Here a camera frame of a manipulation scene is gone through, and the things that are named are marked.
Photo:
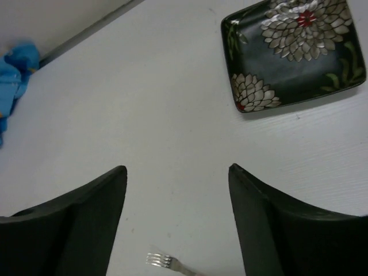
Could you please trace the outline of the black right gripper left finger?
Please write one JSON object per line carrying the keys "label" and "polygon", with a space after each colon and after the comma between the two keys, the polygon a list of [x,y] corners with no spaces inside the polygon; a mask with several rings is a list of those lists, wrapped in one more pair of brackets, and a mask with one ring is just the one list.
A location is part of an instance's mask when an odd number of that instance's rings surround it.
{"label": "black right gripper left finger", "polygon": [[1,217],[1,275],[106,275],[127,189],[127,168],[10,217]]}

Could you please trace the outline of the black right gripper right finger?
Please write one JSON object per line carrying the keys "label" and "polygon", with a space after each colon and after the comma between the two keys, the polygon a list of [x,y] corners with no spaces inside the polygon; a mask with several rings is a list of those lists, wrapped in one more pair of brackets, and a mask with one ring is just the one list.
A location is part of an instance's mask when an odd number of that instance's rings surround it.
{"label": "black right gripper right finger", "polygon": [[367,217],[307,204],[237,164],[228,182],[247,275],[367,274]]}

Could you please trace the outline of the black floral square plate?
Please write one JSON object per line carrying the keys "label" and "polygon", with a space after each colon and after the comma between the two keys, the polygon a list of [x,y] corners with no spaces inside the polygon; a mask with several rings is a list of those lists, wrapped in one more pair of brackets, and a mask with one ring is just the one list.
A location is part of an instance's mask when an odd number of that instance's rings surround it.
{"label": "black floral square plate", "polygon": [[347,1],[261,1],[226,16],[221,34],[242,113],[325,97],[367,78]]}

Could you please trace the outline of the pink handled fork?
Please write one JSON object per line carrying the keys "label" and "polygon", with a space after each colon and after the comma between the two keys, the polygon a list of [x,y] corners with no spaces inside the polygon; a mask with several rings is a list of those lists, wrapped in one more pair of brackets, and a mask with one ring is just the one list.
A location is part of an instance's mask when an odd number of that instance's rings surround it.
{"label": "pink handled fork", "polygon": [[200,273],[197,273],[184,264],[182,264],[177,258],[161,254],[161,253],[148,253],[146,257],[146,264],[161,267],[165,269],[170,269],[174,272],[181,273],[186,276],[200,276]]}

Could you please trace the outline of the blue space print cloth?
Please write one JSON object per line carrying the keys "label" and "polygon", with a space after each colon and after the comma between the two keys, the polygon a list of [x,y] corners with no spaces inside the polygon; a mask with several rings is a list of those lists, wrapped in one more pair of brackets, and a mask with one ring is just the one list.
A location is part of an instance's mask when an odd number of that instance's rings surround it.
{"label": "blue space print cloth", "polygon": [[40,68],[35,44],[22,41],[1,54],[1,134],[17,101],[25,94],[30,76]]}

